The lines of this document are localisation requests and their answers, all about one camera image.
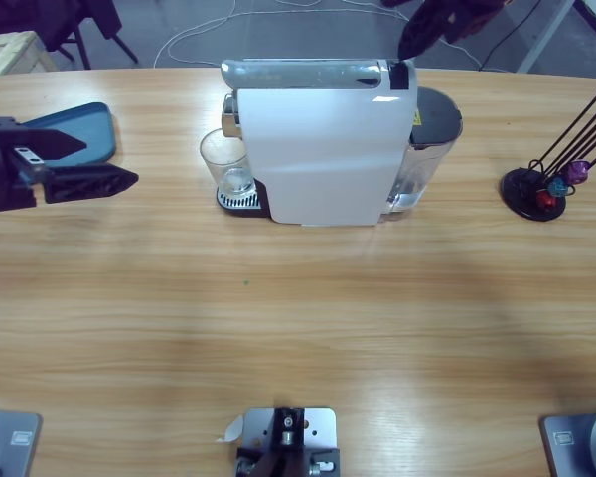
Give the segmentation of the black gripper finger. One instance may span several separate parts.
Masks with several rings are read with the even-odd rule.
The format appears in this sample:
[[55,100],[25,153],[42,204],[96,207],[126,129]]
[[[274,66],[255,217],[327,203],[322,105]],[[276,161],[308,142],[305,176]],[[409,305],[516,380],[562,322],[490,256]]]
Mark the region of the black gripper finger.
[[444,34],[450,6],[446,1],[424,1],[402,30],[397,57],[409,60],[423,54]]
[[505,0],[446,1],[448,8],[444,38],[449,43],[479,33],[506,6]]

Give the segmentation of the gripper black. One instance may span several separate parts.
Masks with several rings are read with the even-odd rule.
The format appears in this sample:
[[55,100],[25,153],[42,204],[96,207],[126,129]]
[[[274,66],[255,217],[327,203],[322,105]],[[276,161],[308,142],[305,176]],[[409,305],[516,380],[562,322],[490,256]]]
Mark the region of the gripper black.
[[[28,128],[13,117],[0,116],[0,212],[35,208],[32,187],[22,179],[21,169],[33,174],[33,165],[15,154],[31,149],[43,160],[60,160],[87,147],[56,129]],[[45,201],[64,203],[115,196],[132,187],[139,176],[115,165],[81,165],[52,168],[43,181]]]

